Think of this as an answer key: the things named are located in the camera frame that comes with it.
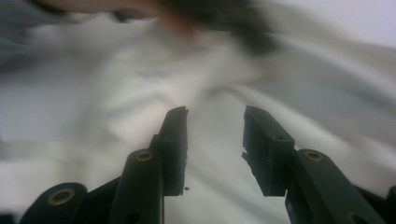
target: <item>white surface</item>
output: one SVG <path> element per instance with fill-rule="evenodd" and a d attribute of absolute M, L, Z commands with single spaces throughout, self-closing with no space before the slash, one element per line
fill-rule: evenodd
<path fill-rule="evenodd" d="M 54 113 L 56 116 L 52 115 L 49 121 L 53 129 L 22 132 L 22 125 L 27 121 L 34 124 L 32 120 L 35 119 L 16 123 L 16 111 L 22 113 L 29 105 L 16 102 L 32 97 L 31 101 L 42 104 L 40 108 L 58 109 L 62 105 L 59 100 L 48 104 L 48 99 L 56 97 L 50 90 L 66 88 L 60 84 L 64 83 L 61 78 L 53 82 L 57 83 L 52 84 L 53 89 L 44 93 L 38 91 L 48 98 L 40 94 L 33 97 L 34 91 L 15 94 L 25 91 L 26 86 L 34 88 L 28 83 L 15 88 L 3 82 L 7 85 L 2 84 L 6 88 L 0 89 L 0 97 L 7 101 L 0 103 L 8 102 L 11 106 L 0 107 L 2 116 L 3 111 L 7 111 L 7 119 L 2 117 L 0 126 L 2 135 L 6 140 L 30 139 L 30 134 L 36 134 L 35 139 L 41 140 L 64 139 L 68 136 L 64 125 L 74 120 L 70 113 L 81 112 L 83 104 L 84 112 L 77 125 L 69 126 L 77 144 L 66 145 L 66 150 L 74 149 L 68 155 L 76 164 L 70 169 L 68 178 L 93 189 L 120 174 L 131 150 L 148 145 L 151 136 L 159 131 L 167 110 L 186 105 L 190 110 L 186 186 L 191 190 L 181 198 L 166 201 L 167 223 L 288 223 L 283 199 L 263 198 L 240 157 L 245 106 L 255 105 L 272 113 L 295 138 L 298 148 L 308 147 L 326 153 L 351 181 L 385 195 L 388 188 L 396 184 L 393 30 L 384 29 L 385 33 L 378 32 L 378 39 L 373 39 L 372 35 L 364 35 L 360 26 L 351 25 L 355 21 L 341 24 L 345 20 L 323 13 L 327 5 L 321 7 L 312 3 L 308 7 L 304 3 L 309 2 L 303 1 L 299 6 L 289 1 L 269 5 L 274 24 L 285 32 L 276 36 L 283 48 L 261 59 L 244 55 L 226 36 L 193 45 L 155 29 L 126 41 L 107 63 L 95 70 L 94 85 L 72 81 L 65 92 L 69 92 L 69 99 L 74 99 L 71 105 L 76 107 L 65 106 L 69 112 L 61 119 L 59 112 Z M 368 10 L 370 4 L 364 3 Z M 343 13 L 337 8 L 345 5 L 338 4 L 332 9 L 341 18 L 366 12 L 359 9 L 355 14 L 353 10 Z M 382 24 L 387 15 L 381 12 L 373 17 L 379 18 L 377 23 Z M 326 22 L 331 22 L 332 26 L 327 26 Z M 337 33 L 332 27 L 351 33 Z M 73 42 L 79 46 L 77 49 L 84 46 L 92 49 L 91 41 L 78 45 L 83 38 L 72 37 L 77 41 Z M 66 64 L 60 67 L 67 72 L 72 66 Z M 92 63 L 89 67 L 97 66 L 98 63 Z M 80 75 L 76 75 L 74 80 L 79 78 Z M 42 80 L 35 90 L 48 87 L 43 83 L 50 78 Z M 89 97 L 76 99 L 73 94 L 78 91 L 70 93 L 75 87 L 87 87 L 87 83 L 91 83 L 91 90 L 82 91 L 81 95 L 87 96 L 89 92 Z M 51 113 L 41 117 L 39 114 L 35 117 L 43 121 L 51 118 L 48 116 Z M 15 125 L 19 128 L 10 132 Z"/>

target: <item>metal ring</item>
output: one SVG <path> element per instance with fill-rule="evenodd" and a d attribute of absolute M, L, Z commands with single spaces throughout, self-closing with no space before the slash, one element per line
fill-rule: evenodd
<path fill-rule="evenodd" d="M 61 194 L 66 193 L 66 195 L 64 197 L 61 198 L 57 198 L 59 197 Z M 74 198 L 74 196 L 76 195 L 76 192 L 74 191 L 74 189 L 59 189 L 55 192 L 53 192 L 48 199 L 48 204 L 53 205 L 53 206 L 58 206 L 64 203 L 69 202 L 72 198 Z"/>
<path fill-rule="evenodd" d="M 150 151 L 143 151 L 137 154 L 136 159 L 139 161 L 149 161 L 153 157 L 152 152 Z"/>
<path fill-rule="evenodd" d="M 314 151 L 305 152 L 305 156 L 311 161 L 323 161 L 323 156 Z"/>

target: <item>dark object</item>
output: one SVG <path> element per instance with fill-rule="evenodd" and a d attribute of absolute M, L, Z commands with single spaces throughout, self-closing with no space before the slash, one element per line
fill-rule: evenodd
<path fill-rule="evenodd" d="M 264 196 L 286 197 L 292 224 L 396 223 L 395 190 L 386 200 L 354 187 L 326 155 L 295 150 L 294 140 L 259 108 L 245 112 L 244 147 Z"/>
<path fill-rule="evenodd" d="M 121 177 L 91 192 L 77 183 L 48 189 L 21 224 L 163 223 L 163 197 L 183 193 L 187 114 L 184 106 L 169 111 L 150 147 L 129 155 Z"/>
<path fill-rule="evenodd" d="M 276 49 L 272 30 L 259 10 L 248 0 L 160 0 L 185 18 L 217 31 L 230 31 L 253 55 Z M 114 16 L 120 22 L 129 18 L 121 12 Z"/>

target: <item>blurry hand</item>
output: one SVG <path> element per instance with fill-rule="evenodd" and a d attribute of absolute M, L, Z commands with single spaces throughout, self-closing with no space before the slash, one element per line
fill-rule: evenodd
<path fill-rule="evenodd" d="M 37 3 L 68 12 L 98 13 L 131 12 L 139 17 L 158 17 L 160 22 L 178 35 L 191 38 L 193 22 L 183 18 L 158 0 L 36 0 Z"/>

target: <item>white fabric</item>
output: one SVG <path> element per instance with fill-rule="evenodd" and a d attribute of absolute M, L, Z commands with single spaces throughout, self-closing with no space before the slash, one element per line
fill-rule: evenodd
<path fill-rule="evenodd" d="M 396 51 L 382 37 L 335 32 L 337 21 L 294 5 L 266 5 L 282 31 L 274 35 L 281 49 L 262 58 L 247 56 L 227 35 L 191 44 L 158 27 L 121 46 L 97 69 L 76 127 L 68 155 L 78 164 L 71 172 L 83 173 L 74 178 L 94 189 L 119 175 L 165 113 L 186 105 L 190 190 L 166 199 L 166 222 L 289 223 L 284 199 L 262 197 L 241 158 L 244 110 L 255 105 L 297 148 L 327 154 L 353 183 L 385 195 L 396 185 Z"/>

